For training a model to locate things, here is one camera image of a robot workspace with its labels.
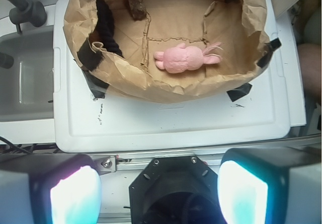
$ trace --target light panel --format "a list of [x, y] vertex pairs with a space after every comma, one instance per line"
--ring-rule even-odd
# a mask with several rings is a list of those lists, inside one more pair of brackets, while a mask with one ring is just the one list
[[267, 195], [267, 183], [235, 161], [220, 166], [218, 198], [228, 224], [265, 223]]
[[102, 200], [101, 179], [90, 166], [60, 180], [50, 190], [53, 224], [95, 224]]

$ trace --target brown object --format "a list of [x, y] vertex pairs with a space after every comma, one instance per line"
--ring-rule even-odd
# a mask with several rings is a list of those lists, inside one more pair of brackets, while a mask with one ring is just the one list
[[[90, 73], [110, 84], [108, 93], [153, 102], [174, 103], [224, 93], [247, 83], [264, 69], [265, 0], [144, 0], [148, 11], [134, 21], [124, 0], [104, 0], [113, 12], [114, 39], [124, 58], [92, 44], [103, 60]], [[77, 53], [97, 23], [96, 0], [69, 0], [64, 32], [79, 66]], [[222, 42], [223, 60], [195, 71], [169, 74], [156, 68], [153, 53], [185, 42], [201, 49]]]
[[143, 0], [127, 0], [127, 4], [134, 20], [146, 18], [146, 7], [143, 4]]

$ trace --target sink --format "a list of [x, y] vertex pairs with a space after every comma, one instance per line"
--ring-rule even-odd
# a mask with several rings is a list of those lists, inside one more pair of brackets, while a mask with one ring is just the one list
[[0, 68], [0, 122], [53, 118], [53, 26], [0, 37], [11, 68]]

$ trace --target faucet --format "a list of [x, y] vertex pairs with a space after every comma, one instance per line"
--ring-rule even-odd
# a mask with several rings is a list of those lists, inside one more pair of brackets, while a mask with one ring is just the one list
[[15, 8], [9, 12], [10, 21], [16, 25], [18, 34], [22, 34], [20, 24], [30, 22], [35, 27], [42, 26], [47, 20], [45, 8], [41, 2], [31, 0], [8, 0]]

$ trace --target brown paper bag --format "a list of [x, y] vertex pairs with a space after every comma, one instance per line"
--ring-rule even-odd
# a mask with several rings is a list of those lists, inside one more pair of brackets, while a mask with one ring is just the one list
[[[96, 0], [70, 0], [64, 32], [77, 62], [108, 83], [108, 92], [159, 103], [199, 99], [226, 92], [257, 77], [267, 66], [265, 0], [143, 0], [147, 18], [134, 21], [124, 0], [104, 0], [113, 12], [114, 39], [124, 58], [100, 43], [89, 44], [97, 23]], [[153, 53], [181, 42], [204, 49], [222, 42], [221, 63], [169, 74], [155, 66]]]

